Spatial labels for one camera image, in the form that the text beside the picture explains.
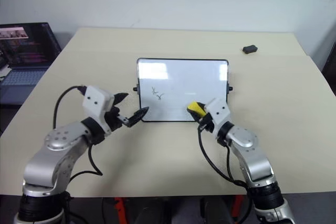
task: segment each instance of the beige tabletop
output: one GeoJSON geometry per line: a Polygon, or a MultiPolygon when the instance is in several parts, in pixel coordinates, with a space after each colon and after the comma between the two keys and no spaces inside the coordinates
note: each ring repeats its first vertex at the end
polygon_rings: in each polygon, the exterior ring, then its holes
{"type": "MultiPolygon", "coordinates": [[[[293,34],[82,28],[65,47],[0,139],[0,194],[20,195],[28,160],[51,130],[59,95],[69,86],[97,85],[128,92],[120,104],[130,116],[139,108],[132,91],[139,57],[227,59],[233,122],[254,131],[284,193],[336,190],[336,99],[293,34]],[[254,44],[256,53],[241,49],[254,44]]],[[[57,125],[85,118],[83,97],[62,101],[57,125]]],[[[204,159],[195,123],[143,123],[122,127],[95,146],[102,177],[81,175],[73,196],[170,196],[238,194],[204,159]]],[[[225,150],[203,133],[209,156],[224,169],[225,150]]],[[[233,174],[242,178],[232,157],[233,174]]],[[[87,155],[73,172],[91,169],[87,155]]]]}

